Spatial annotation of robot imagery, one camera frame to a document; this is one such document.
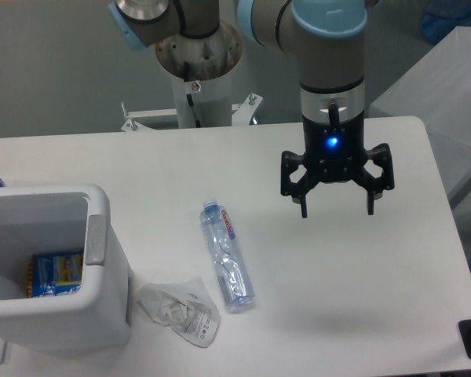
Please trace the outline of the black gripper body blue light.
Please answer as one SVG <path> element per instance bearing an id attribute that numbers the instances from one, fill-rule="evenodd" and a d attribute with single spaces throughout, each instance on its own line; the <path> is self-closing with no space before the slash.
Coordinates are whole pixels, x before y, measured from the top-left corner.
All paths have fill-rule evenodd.
<path id="1" fill-rule="evenodd" d="M 365 172 L 363 115 L 336 126 L 305 118 L 303 129 L 303 163 L 310 179 L 333 183 L 362 178 Z"/>

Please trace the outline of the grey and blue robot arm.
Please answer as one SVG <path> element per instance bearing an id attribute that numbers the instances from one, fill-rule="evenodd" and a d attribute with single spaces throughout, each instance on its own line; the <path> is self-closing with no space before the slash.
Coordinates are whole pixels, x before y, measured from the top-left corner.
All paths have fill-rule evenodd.
<path id="1" fill-rule="evenodd" d="M 280 191 L 304 206 L 320 183 L 354 181 L 367 208 L 394 188 L 389 146 L 364 146 L 366 1 L 238 1 L 237 26 L 217 1 L 113 1 L 109 12 L 133 49 L 153 46 L 176 90 L 182 128 L 232 124 L 228 76 L 242 40 L 298 62 L 305 151 L 281 157 Z"/>

